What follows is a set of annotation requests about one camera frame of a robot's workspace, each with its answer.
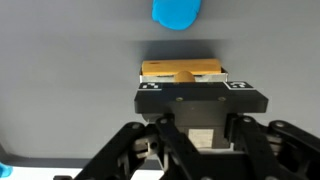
gray table surface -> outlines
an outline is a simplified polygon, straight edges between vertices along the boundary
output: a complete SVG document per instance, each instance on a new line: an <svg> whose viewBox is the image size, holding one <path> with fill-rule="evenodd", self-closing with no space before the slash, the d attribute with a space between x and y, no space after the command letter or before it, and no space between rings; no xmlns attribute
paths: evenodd
<svg viewBox="0 0 320 180"><path fill-rule="evenodd" d="M203 0L171 31L151 0L0 1L0 142L27 158L90 158L126 122L143 59L221 59L270 98L259 122L320 136L320 1Z"/></svg>

screw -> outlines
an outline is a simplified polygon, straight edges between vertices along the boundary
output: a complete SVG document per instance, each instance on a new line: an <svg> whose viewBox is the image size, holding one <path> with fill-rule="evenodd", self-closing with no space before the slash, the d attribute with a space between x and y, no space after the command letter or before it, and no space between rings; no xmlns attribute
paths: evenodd
<svg viewBox="0 0 320 180"><path fill-rule="evenodd" d="M243 118L243 121L244 122L251 122L251 119L250 118Z"/></svg>
<svg viewBox="0 0 320 180"><path fill-rule="evenodd" d="M219 100L219 101L226 101L227 98L225 98L225 97L219 97L218 100Z"/></svg>
<svg viewBox="0 0 320 180"><path fill-rule="evenodd" d="M265 180L279 180L279 179L274 176L267 176Z"/></svg>
<svg viewBox="0 0 320 180"><path fill-rule="evenodd" d="M161 121L160 121L160 123L161 124L165 124L165 123L167 123L168 121L166 120L166 119L162 119Z"/></svg>
<svg viewBox="0 0 320 180"><path fill-rule="evenodd" d="M205 177L202 177L201 180L213 180L213 179L211 177L205 176Z"/></svg>
<svg viewBox="0 0 320 180"><path fill-rule="evenodd" d="M183 101L183 98L182 97L177 97L176 101L181 102L181 101Z"/></svg>
<svg viewBox="0 0 320 180"><path fill-rule="evenodd" d="M278 126L278 127L284 127L284 123L282 123L282 122L276 122L276 126Z"/></svg>
<svg viewBox="0 0 320 180"><path fill-rule="evenodd" d="M132 129L138 129L140 127L140 124L135 123L132 125Z"/></svg>

blue sponge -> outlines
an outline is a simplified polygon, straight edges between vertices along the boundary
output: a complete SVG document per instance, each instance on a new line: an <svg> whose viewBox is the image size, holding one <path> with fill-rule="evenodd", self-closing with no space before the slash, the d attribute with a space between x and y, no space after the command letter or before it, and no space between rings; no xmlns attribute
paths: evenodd
<svg viewBox="0 0 320 180"><path fill-rule="evenodd" d="M173 30L187 29L197 18L201 0L153 0L152 18Z"/></svg>
<svg viewBox="0 0 320 180"><path fill-rule="evenodd" d="M0 163L0 178L9 177L13 168L5 164Z"/></svg>

yellow block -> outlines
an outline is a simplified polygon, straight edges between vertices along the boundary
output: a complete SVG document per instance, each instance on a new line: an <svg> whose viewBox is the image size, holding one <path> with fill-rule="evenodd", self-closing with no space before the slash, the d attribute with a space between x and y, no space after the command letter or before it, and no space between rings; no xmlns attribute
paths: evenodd
<svg viewBox="0 0 320 180"><path fill-rule="evenodd" d="M175 75L180 71L189 71L193 75L219 74L221 65L217 59L158 60L142 63L144 76Z"/></svg>

white label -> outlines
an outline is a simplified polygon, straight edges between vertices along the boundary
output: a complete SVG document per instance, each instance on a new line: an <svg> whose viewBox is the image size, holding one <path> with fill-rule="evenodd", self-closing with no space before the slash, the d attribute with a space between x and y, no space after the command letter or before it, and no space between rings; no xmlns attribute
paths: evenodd
<svg viewBox="0 0 320 180"><path fill-rule="evenodd" d="M161 84L159 83L141 83L139 91L161 91Z"/></svg>
<svg viewBox="0 0 320 180"><path fill-rule="evenodd" d="M250 84L241 81L224 82L229 90L255 90Z"/></svg>
<svg viewBox="0 0 320 180"><path fill-rule="evenodd" d="M189 129L189 139L196 148L212 148L213 129Z"/></svg>

